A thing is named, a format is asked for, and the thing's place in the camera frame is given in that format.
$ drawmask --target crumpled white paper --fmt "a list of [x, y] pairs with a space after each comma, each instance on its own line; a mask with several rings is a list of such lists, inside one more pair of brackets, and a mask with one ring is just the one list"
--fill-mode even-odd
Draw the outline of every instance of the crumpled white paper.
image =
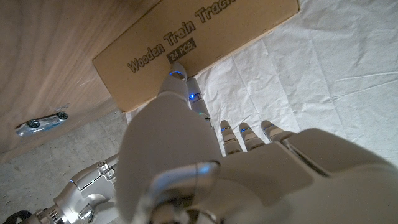
[[320, 128], [398, 166], [398, 1], [302, 0], [300, 12], [197, 75], [215, 125]]

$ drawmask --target robotic arm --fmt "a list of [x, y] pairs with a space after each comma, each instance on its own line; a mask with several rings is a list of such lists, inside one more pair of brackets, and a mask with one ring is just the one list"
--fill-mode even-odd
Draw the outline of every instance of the robotic arm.
[[398, 170], [373, 153], [319, 129], [292, 133], [269, 121], [261, 127], [270, 144], [239, 126], [243, 152], [229, 123], [220, 126], [226, 157], [196, 80], [176, 64], [131, 121], [120, 156], [79, 172], [54, 206], [24, 222], [107, 223], [118, 215], [153, 224], [398, 222]]

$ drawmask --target toy car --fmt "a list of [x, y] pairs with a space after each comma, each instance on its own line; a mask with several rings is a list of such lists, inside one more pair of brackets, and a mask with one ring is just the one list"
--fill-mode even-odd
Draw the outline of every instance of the toy car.
[[16, 133], [19, 136], [27, 136], [39, 131], [48, 131], [62, 124], [66, 119], [68, 119], [68, 115], [65, 112], [58, 112], [44, 118], [32, 119], [18, 126]]

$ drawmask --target wooden surface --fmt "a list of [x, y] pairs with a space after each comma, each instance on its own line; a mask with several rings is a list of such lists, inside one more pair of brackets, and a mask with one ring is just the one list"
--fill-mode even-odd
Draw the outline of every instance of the wooden surface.
[[[158, 0], [0, 1], [0, 162], [116, 109], [92, 59]], [[58, 111], [69, 119], [19, 137], [15, 127]]]

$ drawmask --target concrete floor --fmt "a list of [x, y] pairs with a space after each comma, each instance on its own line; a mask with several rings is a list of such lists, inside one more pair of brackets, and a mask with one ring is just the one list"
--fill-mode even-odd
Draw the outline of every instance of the concrete floor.
[[117, 110], [1, 164], [0, 222], [19, 210], [51, 207], [72, 176], [119, 151], [126, 128]]

